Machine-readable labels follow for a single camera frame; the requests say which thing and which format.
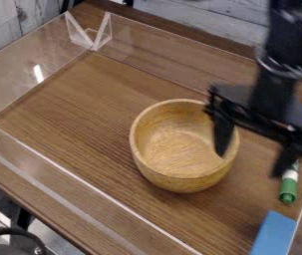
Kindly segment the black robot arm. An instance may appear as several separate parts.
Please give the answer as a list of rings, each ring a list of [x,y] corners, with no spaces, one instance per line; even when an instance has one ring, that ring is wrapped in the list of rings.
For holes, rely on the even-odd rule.
[[[214,151],[226,154],[233,131],[246,128],[281,144],[271,169],[278,177],[302,158],[302,0],[269,1],[269,30],[257,55],[251,87],[213,84],[203,111],[214,122]]]

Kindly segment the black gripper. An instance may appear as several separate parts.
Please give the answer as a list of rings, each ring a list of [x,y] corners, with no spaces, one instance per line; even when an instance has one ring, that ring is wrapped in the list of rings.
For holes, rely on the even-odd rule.
[[[213,84],[204,112],[214,121],[214,150],[223,156],[235,127],[242,127],[281,144],[271,169],[279,177],[302,156],[302,103],[286,89],[263,90]]]

